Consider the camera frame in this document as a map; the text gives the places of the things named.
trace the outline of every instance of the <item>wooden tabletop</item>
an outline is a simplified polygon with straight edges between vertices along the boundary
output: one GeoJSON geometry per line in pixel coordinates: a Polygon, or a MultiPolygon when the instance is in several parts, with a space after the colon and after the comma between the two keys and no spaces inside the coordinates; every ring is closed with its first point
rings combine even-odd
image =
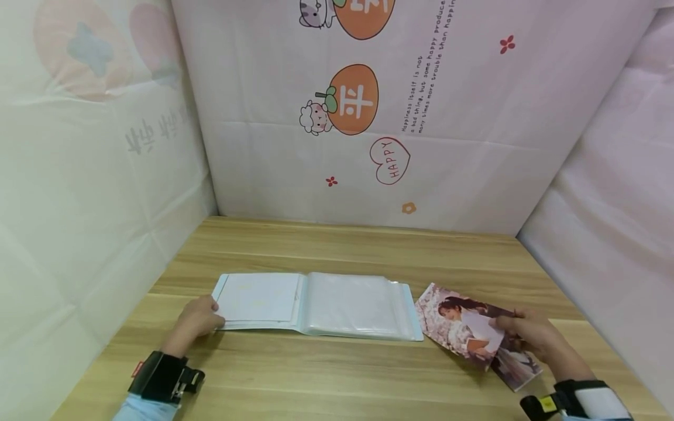
{"type": "MultiPolygon", "coordinates": [[[[415,300],[435,282],[505,308],[546,311],[637,420],[669,419],[514,238],[219,217],[191,235],[53,419],[111,419],[134,368],[189,300],[211,293],[221,273],[277,271],[381,275],[410,284],[415,300]]],[[[199,342],[188,357],[206,382],[183,400],[178,420],[526,420],[520,396],[494,373],[480,373],[430,339],[228,331],[199,342]]],[[[546,371],[528,391],[552,384],[546,371]]]]}

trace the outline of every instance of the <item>wrist mounted device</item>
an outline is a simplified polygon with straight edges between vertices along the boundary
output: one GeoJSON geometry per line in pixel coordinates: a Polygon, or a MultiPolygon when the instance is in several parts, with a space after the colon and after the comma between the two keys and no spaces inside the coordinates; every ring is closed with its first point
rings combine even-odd
{"type": "Polygon", "coordinates": [[[180,403],[184,392],[197,393],[206,375],[187,366],[187,358],[153,351],[136,374],[129,393],[142,399],[180,403]]]}
{"type": "Polygon", "coordinates": [[[562,381],[555,385],[555,393],[527,396],[520,406],[531,421],[547,421],[558,412],[589,420],[633,421],[618,395],[599,380],[562,381]]]}

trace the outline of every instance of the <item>heart shape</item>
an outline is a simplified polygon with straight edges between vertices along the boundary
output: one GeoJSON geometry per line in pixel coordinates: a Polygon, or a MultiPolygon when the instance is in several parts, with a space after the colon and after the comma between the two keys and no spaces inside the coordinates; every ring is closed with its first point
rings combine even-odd
{"type": "Polygon", "coordinates": [[[383,137],[370,147],[370,159],[377,164],[377,181],[390,186],[405,175],[410,164],[410,153],[393,137],[383,137]]]}

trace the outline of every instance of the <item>red label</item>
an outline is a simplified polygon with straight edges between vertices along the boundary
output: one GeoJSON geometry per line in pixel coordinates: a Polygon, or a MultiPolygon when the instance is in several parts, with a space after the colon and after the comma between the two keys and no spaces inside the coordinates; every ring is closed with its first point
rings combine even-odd
{"type": "Polygon", "coordinates": [[[135,370],[133,371],[133,374],[131,375],[131,378],[134,378],[138,374],[138,372],[140,371],[140,368],[143,367],[143,363],[144,363],[144,361],[141,361],[141,362],[138,363],[137,366],[135,366],[135,370]]]}

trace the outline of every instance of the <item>clear plastic sleeve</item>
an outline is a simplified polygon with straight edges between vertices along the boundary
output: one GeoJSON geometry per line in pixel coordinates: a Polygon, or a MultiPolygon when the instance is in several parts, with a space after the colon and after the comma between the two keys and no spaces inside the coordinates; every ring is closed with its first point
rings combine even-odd
{"type": "Polygon", "coordinates": [[[423,340],[406,284],[311,273],[305,293],[300,330],[307,335],[423,340]]]}

